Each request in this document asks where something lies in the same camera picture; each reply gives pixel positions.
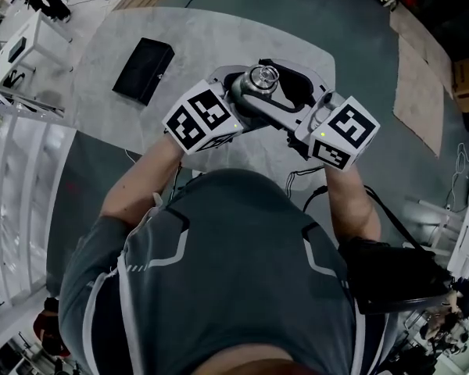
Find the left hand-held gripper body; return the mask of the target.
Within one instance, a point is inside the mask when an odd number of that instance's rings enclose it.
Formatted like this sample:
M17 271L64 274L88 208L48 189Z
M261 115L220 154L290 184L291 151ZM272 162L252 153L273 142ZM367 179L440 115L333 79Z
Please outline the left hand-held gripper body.
M187 155L218 148L242 134L242 123L206 80L185 92L163 118L165 131Z

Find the white side table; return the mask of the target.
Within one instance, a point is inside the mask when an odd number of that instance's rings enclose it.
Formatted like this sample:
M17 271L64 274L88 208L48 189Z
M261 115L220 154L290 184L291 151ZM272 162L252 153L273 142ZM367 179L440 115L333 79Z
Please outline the white side table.
M32 52L43 55L64 70L72 71L73 65L61 59L54 52L48 50L40 42L41 27L45 25L68 44L73 41L71 35L64 27L54 23L42 12L36 12L19 30L1 47L0 50L0 87L9 74L18 66L34 73L36 69L29 66L25 59Z

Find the black rectangular box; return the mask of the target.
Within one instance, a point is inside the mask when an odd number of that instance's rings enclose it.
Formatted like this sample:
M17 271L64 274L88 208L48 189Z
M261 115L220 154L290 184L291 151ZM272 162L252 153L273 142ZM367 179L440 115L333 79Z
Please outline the black rectangular box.
M148 105L175 53L167 43L142 37L112 91Z

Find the black shoulder bag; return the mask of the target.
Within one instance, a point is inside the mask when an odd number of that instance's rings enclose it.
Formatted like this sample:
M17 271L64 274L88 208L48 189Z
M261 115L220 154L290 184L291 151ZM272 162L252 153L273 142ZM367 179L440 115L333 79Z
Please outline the black shoulder bag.
M355 238L339 245L348 285L360 313L380 315L433 307L446 299L453 280L382 202L371 187L367 194L382 208L409 243L407 248Z

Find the brown cardboard sheet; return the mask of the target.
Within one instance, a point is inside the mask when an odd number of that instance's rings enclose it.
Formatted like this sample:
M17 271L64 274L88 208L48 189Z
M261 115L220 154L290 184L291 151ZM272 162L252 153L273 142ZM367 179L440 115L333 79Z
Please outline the brown cardboard sheet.
M426 61L449 96L453 97L452 62L425 26L403 5L391 11L389 24Z
M444 88L426 61L399 37L399 65L393 115L440 156Z

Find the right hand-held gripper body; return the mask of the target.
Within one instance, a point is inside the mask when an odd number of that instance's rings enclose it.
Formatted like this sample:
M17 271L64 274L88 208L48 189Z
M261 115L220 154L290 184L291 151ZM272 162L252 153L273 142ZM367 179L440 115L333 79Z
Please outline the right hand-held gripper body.
M347 171L363 154L380 129L380 123L352 96L327 91L294 132L288 146L305 160L317 159Z

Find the person's grey shirt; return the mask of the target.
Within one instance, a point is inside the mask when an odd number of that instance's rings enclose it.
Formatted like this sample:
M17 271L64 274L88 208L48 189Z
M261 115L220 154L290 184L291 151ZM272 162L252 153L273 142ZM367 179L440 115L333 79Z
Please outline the person's grey shirt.
M321 375L366 375L397 322L360 315L326 232L247 170L197 177L135 226L98 218L59 303L64 343L98 375L188 375L247 344L282 348Z

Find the person's left forearm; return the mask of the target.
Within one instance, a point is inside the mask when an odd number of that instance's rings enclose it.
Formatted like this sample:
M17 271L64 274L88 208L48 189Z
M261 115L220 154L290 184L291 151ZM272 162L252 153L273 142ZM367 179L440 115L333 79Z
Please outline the person's left forearm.
M102 204L100 216L136 227L154 206L176 173L184 151L170 134L162 135L113 185Z

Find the person's right forearm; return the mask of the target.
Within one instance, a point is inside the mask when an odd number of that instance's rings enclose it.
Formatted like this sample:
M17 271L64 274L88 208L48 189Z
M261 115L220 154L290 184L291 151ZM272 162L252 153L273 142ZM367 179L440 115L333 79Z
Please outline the person's right forearm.
M380 241L380 219L357 167L352 165L347 171L340 171L325 166L324 171L331 222L338 243L341 245L357 238Z

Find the white shelf rack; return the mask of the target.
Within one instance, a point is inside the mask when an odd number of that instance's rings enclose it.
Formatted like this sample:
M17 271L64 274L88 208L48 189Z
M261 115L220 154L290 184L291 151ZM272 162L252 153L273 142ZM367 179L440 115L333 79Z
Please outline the white shelf rack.
M52 214L75 135L62 108L0 88L0 314L45 285Z

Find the dark metal canister body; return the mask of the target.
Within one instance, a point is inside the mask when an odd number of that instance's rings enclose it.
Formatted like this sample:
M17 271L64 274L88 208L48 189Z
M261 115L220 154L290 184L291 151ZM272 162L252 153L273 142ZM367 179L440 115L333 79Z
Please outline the dark metal canister body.
M255 84L252 82L249 72L240 74L231 85L231 100L238 107L254 111L256 107L250 103L246 95L253 95L257 92Z

